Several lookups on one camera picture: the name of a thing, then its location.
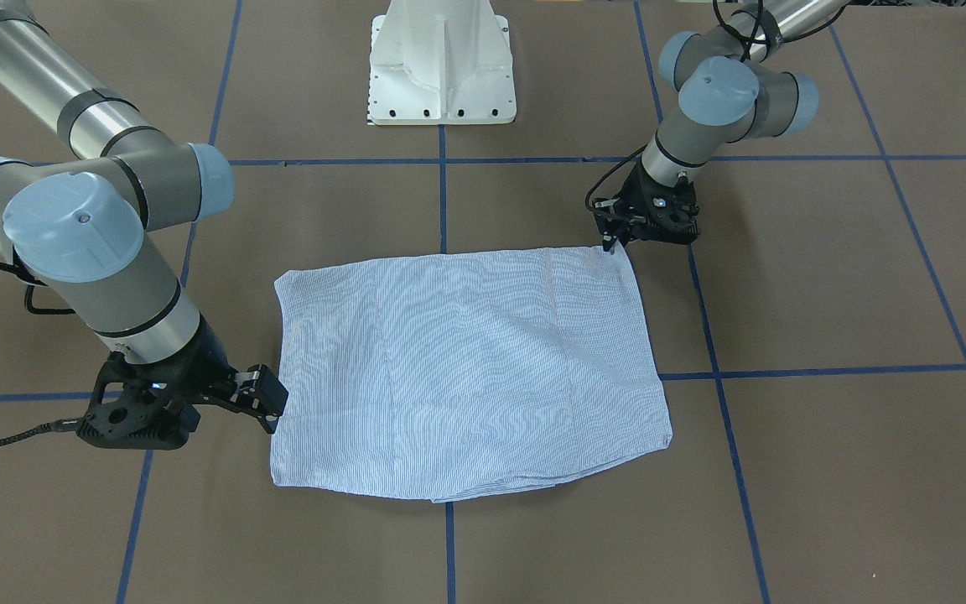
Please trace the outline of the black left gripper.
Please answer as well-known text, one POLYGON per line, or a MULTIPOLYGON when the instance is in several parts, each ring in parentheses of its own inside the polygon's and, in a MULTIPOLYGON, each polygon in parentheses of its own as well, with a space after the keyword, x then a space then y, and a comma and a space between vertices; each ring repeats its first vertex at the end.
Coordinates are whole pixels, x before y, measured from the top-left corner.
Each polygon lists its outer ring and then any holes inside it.
POLYGON ((593 217, 602 237, 603 252, 615 255, 632 241, 677 245, 700 237, 700 207, 693 183, 679 176, 674 186, 663 186, 647 174, 640 161, 613 196, 593 196, 593 217))

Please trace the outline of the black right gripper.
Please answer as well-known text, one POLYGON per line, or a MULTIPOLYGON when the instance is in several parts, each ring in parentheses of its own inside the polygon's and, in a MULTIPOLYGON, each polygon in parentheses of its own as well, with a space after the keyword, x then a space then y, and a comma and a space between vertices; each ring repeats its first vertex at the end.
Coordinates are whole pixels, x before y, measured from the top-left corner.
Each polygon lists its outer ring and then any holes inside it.
POLYGON ((207 320, 185 347, 171 357, 139 366, 113 352, 105 362, 105 383, 121 383, 142 405, 179 412, 185 405, 214 405, 253 417, 275 435, 288 402, 288 390, 269 366, 236 373, 207 320))

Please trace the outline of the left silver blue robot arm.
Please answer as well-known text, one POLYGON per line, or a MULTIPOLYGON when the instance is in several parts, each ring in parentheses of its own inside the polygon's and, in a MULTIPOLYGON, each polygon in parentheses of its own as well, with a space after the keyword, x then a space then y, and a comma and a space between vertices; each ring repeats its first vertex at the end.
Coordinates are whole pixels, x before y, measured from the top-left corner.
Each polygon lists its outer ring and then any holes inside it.
POLYGON ((714 27, 683 31, 659 55, 659 75, 676 92, 651 140, 626 158, 617 194, 590 189, 585 207, 602 247, 634 241, 687 246, 700 237, 695 179, 729 143, 798 133, 815 118, 819 88, 804 74, 764 68, 782 46, 812 37, 843 14, 844 1, 746 1, 714 27))

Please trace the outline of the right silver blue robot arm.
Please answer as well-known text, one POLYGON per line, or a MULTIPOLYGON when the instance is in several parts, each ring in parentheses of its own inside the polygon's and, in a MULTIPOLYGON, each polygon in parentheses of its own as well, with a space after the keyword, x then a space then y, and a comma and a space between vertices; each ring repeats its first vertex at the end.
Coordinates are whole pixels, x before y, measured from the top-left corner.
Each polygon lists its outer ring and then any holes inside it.
POLYGON ((49 288, 110 349, 72 432, 108 450, 176 450, 201 405, 276 431, 288 393, 271 368, 239 371, 150 240, 229 209, 235 179, 208 144, 177 144, 70 56, 23 1, 0 1, 0 86, 73 154, 42 167, 0 157, 0 268, 49 288))

